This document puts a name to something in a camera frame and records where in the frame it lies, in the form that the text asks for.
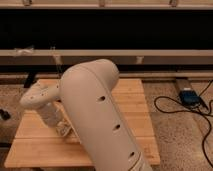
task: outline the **power adapter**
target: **power adapter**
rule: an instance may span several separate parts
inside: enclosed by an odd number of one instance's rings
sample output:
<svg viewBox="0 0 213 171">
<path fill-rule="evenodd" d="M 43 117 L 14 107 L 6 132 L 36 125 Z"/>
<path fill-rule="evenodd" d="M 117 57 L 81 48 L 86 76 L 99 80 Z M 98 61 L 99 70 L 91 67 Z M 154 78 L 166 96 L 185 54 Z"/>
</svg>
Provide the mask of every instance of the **power adapter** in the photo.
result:
<svg viewBox="0 0 213 171">
<path fill-rule="evenodd" d="M 187 78 L 176 78 L 176 88 L 181 103 L 184 106 L 195 106 L 200 104 L 201 99 L 193 90 Z"/>
</svg>

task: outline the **wooden surface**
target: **wooden surface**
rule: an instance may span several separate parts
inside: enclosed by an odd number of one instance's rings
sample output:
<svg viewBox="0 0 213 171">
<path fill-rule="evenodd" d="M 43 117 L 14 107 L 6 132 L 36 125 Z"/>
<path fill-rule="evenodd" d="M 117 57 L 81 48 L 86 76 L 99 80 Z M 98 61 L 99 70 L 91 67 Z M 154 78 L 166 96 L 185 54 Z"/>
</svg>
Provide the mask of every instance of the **wooden surface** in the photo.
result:
<svg viewBox="0 0 213 171">
<path fill-rule="evenodd" d="M 57 80 L 40 80 L 46 84 Z M 121 79 L 113 97 L 150 164 L 160 163 L 157 144 L 146 104 L 144 90 L 138 79 Z M 75 135 L 61 138 L 47 127 L 35 111 L 26 110 L 5 161 L 7 168 L 79 167 L 92 162 Z"/>
</svg>

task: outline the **terrazzo floor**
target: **terrazzo floor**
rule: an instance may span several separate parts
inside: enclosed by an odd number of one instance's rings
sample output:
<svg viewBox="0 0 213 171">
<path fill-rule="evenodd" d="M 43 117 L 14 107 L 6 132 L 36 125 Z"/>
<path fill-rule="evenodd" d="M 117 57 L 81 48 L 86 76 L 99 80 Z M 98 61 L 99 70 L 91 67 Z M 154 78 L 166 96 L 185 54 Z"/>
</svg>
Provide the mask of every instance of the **terrazzo floor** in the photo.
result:
<svg viewBox="0 0 213 171">
<path fill-rule="evenodd" d="M 22 84 L 14 84 L 15 81 L 0 80 L 0 108 L 12 114 L 8 121 L 0 120 L 0 140 L 12 142 L 16 129 L 22 117 L 23 109 L 19 105 L 19 99 L 26 91 Z M 200 92 L 207 82 L 193 82 L 192 85 Z M 162 114 L 156 110 L 153 101 L 157 96 L 167 95 L 177 97 L 174 82 L 171 81 L 144 81 L 146 100 L 149 106 L 156 141 L 159 147 L 161 164 L 154 166 L 154 171 L 212 171 L 213 169 L 205 160 L 201 141 L 206 131 L 206 122 L 200 116 L 190 113 Z M 203 95 L 205 101 L 213 99 L 213 85 Z M 179 106 L 168 101 L 162 101 L 159 105 L 163 109 L 177 109 Z M 207 152 L 213 161 L 213 133 L 207 144 Z M 0 171 L 31 171 L 31 169 L 5 169 L 3 164 L 7 156 L 7 149 L 0 150 Z M 48 168 L 45 171 L 88 171 L 89 169 Z"/>
</svg>

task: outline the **floor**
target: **floor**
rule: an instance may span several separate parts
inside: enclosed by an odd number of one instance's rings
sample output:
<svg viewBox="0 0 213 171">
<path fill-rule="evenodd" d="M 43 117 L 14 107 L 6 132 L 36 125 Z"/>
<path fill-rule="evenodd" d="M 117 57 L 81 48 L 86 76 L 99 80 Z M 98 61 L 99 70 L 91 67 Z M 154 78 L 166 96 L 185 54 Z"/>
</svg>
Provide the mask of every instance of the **floor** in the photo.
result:
<svg viewBox="0 0 213 171">
<path fill-rule="evenodd" d="M 22 117 L 23 109 L 19 105 L 19 99 L 26 91 L 20 79 L 0 78 L 0 108 L 11 113 L 12 118 L 8 121 L 0 120 L 0 140 L 12 142 L 16 129 Z M 200 92 L 207 82 L 193 82 L 192 85 L 197 92 Z M 145 95 L 149 106 L 156 140 L 159 147 L 161 164 L 153 166 L 154 171 L 212 171 L 213 169 L 205 160 L 202 149 L 202 133 L 205 132 L 206 123 L 199 116 L 190 113 L 162 114 L 156 110 L 153 101 L 157 96 L 167 95 L 177 97 L 177 92 L 172 81 L 144 81 Z M 205 101 L 213 98 L 213 85 L 203 95 Z M 163 109 L 174 110 L 180 108 L 173 103 L 162 101 L 159 103 Z M 213 144 L 207 144 L 209 156 L 213 161 Z M 8 150 L 0 150 L 0 171 L 31 171 L 25 169 L 5 169 L 3 164 Z M 88 171 L 91 169 L 44 169 L 45 171 Z"/>
</svg>

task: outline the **white object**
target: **white object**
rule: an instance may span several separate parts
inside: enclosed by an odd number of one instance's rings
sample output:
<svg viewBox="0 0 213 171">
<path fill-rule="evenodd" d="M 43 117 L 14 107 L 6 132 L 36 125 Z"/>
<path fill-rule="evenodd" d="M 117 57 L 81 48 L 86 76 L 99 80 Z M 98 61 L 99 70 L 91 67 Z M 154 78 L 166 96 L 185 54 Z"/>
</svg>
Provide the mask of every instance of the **white object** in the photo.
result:
<svg viewBox="0 0 213 171">
<path fill-rule="evenodd" d="M 118 79 L 111 61 L 78 64 L 63 74 L 59 91 L 50 87 L 34 101 L 24 96 L 21 104 L 40 108 L 60 97 L 97 171 L 152 171 L 110 93 Z"/>
</svg>

